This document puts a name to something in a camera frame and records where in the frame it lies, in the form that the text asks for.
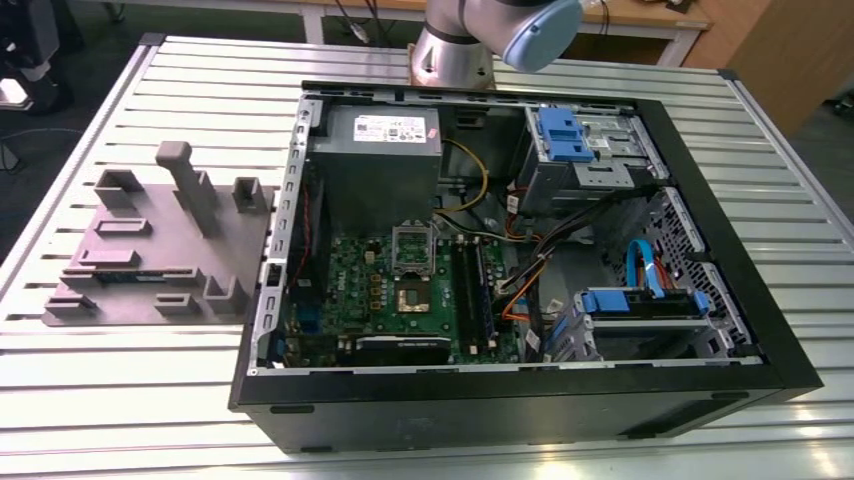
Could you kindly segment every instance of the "blue plastic latch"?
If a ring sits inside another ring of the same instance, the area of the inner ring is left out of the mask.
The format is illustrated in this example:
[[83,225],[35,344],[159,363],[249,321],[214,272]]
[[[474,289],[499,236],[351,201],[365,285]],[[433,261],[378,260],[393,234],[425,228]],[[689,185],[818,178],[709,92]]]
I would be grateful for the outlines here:
[[582,305],[585,305],[585,312],[593,313],[598,310],[597,298],[592,293],[582,293]]
[[549,143],[549,160],[555,162],[590,163],[594,153],[582,140],[584,127],[573,111],[566,108],[541,108],[539,127]]
[[566,330],[566,327],[569,325],[570,325],[570,319],[565,315],[561,318],[561,321],[558,322],[555,327],[551,329],[551,335],[549,335],[549,339],[546,340],[546,350],[545,350],[546,352],[551,350],[555,340],[561,338],[561,334],[563,333],[563,330]]
[[629,311],[626,293],[620,290],[596,290],[582,293],[582,304],[588,313]]
[[712,307],[709,306],[709,296],[700,290],[694,292],[694,302],[697,302],[697,308],[700,308],[701,315],[706,315]]
[[628,312],[629,300],[626,293],[620,290],[594,291],[597,297],[597,305],[602,312]]

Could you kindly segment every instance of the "yellow wire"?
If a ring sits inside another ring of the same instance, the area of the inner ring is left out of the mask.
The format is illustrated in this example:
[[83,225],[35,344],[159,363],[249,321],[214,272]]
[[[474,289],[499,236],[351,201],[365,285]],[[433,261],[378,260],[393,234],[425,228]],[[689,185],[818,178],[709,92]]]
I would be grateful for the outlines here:
[[478,155],[475,155],[475,152],[473,152],[466,145],[459,143],[457,140],[451,140],[450,138],[446,138],[443,141],[450,143],[451,145],[455,145],[457,148],[459,148],[466,153],[466,155],[469,155],[471,157],[471,159],[478,164],[478,167],[481,168],[481,175],[483,177],[483,181],[481,183],[481,193],[478,193],[478,196],[475,197],[475,199],[471,202],[467,202],[467,203],[465,203],[462,205],[458,205],[457,207],[449,207],[449,208],[437,209],[437,212],[439,212],[439,213],[451,213],[451,212],[461,212],[461,211],[466,210],[467,208],[471,208],[473,206],[475,206],[478,204],[481,199],[486,196],[486,191],[487,191],[487,188],[490,186],[490,171],[486,169],[486,164],[483,163],[483,160],[481,160],[481,157],[478,157]]

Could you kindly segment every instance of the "power supply label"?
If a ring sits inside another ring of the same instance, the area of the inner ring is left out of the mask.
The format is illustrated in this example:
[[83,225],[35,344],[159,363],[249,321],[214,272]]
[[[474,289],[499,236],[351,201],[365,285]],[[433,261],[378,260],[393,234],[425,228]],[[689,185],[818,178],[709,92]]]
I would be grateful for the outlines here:
[[357,142],[427,143],[425,118],[359,115],[353,139]]

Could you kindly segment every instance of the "open computer tower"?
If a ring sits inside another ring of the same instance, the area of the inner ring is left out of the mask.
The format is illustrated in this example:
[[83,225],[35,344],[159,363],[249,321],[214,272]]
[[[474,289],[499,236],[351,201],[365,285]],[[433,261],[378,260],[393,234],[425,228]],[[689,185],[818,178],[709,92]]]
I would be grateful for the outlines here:
[[303,89],[230,399],[285,451],[669,437],[821,386],[660,102]]

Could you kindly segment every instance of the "metal profile rail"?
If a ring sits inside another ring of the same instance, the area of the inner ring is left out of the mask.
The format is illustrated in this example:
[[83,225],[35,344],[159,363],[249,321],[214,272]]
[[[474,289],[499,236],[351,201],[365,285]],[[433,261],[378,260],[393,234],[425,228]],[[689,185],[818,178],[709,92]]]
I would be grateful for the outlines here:
[[406,61],[405,51],[182,37],[140,47],[0,270],[0,473],[854,476],[850,224],[746,92],[714,71],[562,61],[537,75],[497,65],[497,78],[506,90],[664,102],[826,383],[797,401],[670,440],[286,456],[226,409],[238,326],[42,324],[106,168],[166,181],[157,146],[186,140],[214,183],[258,176],[279,185],[302,80],[403,84]]

